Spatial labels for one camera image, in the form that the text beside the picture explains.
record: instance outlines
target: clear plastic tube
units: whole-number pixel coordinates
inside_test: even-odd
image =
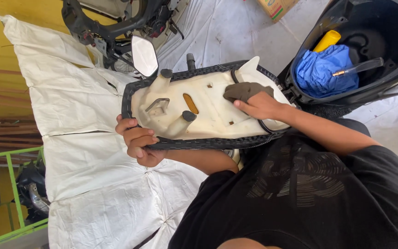
[[[379,57],[376,59],[372,59],[369,61],[365,61],[359,64],[354,65],[353,67],[350,67],[345,70],[340,70],[337,71],[333,74],[333,76],[339,76],[339,75],[346,75],[346,74],[351,74],[351,73],[358,73],[366,70],[370,70],[379,66],[383,66],[383,58]]]

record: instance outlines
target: blue cloth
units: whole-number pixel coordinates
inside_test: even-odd
[[[352,66],[348,52],[345,45],[331,45],[322,52],[305,52],[296,67],[297,83],[302,91],[314,98],[325,98],[357,89],[357,73],[332,76]]]

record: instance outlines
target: headlight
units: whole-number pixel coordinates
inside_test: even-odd
[[[36,184],[30,184],[29,193],[30,193],[30,199],[31,199],[33,205],[38,210],[41,210],[42,212],[49,214],[50,202],[47,199],[47,197],[41,197],[38,194],[38,190],[36,189]]]

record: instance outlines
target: black t-shirt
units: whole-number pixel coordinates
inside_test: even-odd
[[[210,175],[169,249],[397,248],[398,156],[370,146],[339,158],[302,135],[263,146],[237,174]]]

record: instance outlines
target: side mirror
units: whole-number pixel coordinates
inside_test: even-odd
[[[133,65],[145,77],[150,77],[158,70],[159,64],[153,44],[139,36],[131,38]]]

